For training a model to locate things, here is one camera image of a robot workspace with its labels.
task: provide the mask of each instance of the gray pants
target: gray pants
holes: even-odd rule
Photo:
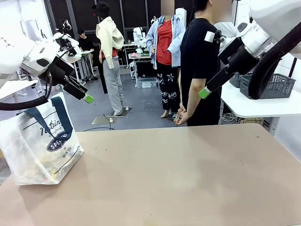
[[[110,69],[108,62],[106,60],[103,61],[103,75],[112,108],[115,114],[122,114],[123,91],[117,57],[113,57],[113,64],[114,68]]]

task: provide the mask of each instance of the light blue open shirt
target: light blue open shirt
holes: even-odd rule
[[[150,27],[149,32],[146,35],[146,46],[149,47],[151,62],[154,64],[154,69],[157,69],[157,44],[158,44],[158,29],[163,24],[165,16],[161,16],[153,25]],[[173,37],[170,46],[168,47],[168,51],[171,52],[172,55],[172,67],[181,66],[181,51],[180,46],[182,43],[182,39],[185,33],[185,26],[183,22],[177,16],[172,16],[172,31]],[[155,54],[151,53],[151,49],[155,48]]]

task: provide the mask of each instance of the bag handle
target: bag handle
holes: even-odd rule
[[[73,131],[73,127],[70,123],[68,114],[65,109],[65,105],[60,97],[55,97],[51,99],[52,106],[55,107],[58,118],[60,119],[61,125],[63,126],[67,136],[66,137],[54,137],[50,131],[50,128],[43,119],[41,113],[36,107],[25,110],[26,113],[30,114],[43,128],[57,141],[67,141],[70,139]]]

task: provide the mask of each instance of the person in black clothes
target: person in black clothes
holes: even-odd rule
[[[219,46],[205,41],[208,31],[215,33],[215,23],[231,11],[231,0],[194,0],[195,19],[187,28],[181,44],[181,104],[177,125],[217,125],[220,118],[222,88],[206,99],[198,93],[220,70]]]
[[[79,29],[79,47],[81,51],[91,51],[94,50],[94,43],[86,36],[84,30]],[[93,66],[93,53],[89,53],[89,57],[91,59],[91,63]]]

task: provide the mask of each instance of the red top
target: red top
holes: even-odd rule
[[[158,29],[157,60],[163,65],[171,65],[171,52],[167,51],[173,38],[171,20],[163,21]]]
[[[116,57],[118,55],[118,51],[113,48],[112,57]]]

